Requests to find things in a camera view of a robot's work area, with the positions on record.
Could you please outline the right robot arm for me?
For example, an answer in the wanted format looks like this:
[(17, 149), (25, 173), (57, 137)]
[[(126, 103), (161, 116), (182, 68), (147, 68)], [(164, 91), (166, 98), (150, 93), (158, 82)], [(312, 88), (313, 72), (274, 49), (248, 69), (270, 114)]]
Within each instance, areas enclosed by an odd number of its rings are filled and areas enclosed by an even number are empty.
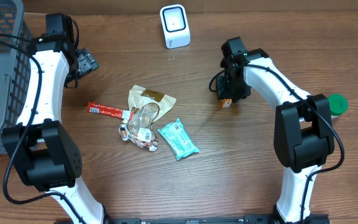
[(247, 50), (240, 37), (221, 47), (223, 59), (211, 83), (223, 107), (256, 90), (275, 111), (273, 146), (284, 167), (280, 197), (272, 215), (247, 215), (247, 223), (329, 223), (313, 214), (310, 200), (316, 174), (334, 151), (328, 99), (298, 88), (262, 49)]

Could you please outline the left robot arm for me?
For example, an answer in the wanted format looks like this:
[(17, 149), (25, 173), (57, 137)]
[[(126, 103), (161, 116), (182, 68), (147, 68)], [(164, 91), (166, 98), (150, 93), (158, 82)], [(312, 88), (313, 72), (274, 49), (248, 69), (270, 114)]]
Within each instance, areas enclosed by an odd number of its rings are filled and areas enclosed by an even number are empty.
[(81, 177), (81, 152), (62, 125), (62, 95), (70, 82), (78, 82), (99, 65), (88, 49), (78, 48), (79, 28), (62, 13), (47, 14), (46, 32), (30, 40), (25, 55), (30, 59), (30, 81), (23, 110), (16, 125), (2, 131), (2, 144), (10, 157), (2, 191), (7, 190), (11, 169), (21, 181), (41, 194), (22, 200), (31, 203), (54, 198), (72, 223), (107, 223), (104, 206)]

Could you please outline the beige dog bone treat bag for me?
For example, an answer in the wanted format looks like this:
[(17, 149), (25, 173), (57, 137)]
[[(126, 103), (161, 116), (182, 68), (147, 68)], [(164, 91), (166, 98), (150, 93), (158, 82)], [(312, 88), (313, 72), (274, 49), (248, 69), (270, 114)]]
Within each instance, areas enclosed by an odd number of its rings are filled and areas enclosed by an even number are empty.
[(158, 139), (152, 125), (168, 113), (176, 101), (176, 98), (159, 91), (134, 85), (129, 90), (129, 109), (124, 112), (118, 129), (122, 140), (155, 152), (158, 149)]

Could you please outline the red snack stick packet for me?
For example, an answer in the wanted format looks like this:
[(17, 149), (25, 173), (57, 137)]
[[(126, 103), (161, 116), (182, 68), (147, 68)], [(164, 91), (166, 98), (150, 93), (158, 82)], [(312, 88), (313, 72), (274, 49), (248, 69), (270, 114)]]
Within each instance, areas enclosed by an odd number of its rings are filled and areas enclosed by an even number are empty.
[(88, 103), (87, 112), (110, 116), (122, 120), (126, 119), (127, 121), (131, 121), (133, 118), (133, 112), (130, 110), (114, 108), (91, 101)]

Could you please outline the teal orange tissue pack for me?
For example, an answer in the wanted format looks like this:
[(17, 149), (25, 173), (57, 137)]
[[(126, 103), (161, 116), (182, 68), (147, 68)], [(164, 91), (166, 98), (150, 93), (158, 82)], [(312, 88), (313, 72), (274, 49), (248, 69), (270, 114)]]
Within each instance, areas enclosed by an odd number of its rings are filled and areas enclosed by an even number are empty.
[(189, 137), (179, 118), (177, 118), (176, 121), (167, 124), (162, 129), (158, 129), (158, 132), (171, 147), (175, 158), (178, 161), (194, 153), (200, 152)]

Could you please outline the small green lidded jar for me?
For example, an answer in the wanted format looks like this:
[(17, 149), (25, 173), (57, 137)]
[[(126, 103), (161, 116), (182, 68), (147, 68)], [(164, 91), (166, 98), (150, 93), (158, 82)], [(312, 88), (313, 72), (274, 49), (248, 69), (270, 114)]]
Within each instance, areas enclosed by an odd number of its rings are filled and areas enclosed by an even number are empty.
[(332, 94), (328, 96), (331, 119), (335, 119), (338, 116), (344, 114), (348, 109), (347, 99), (340, 94)]

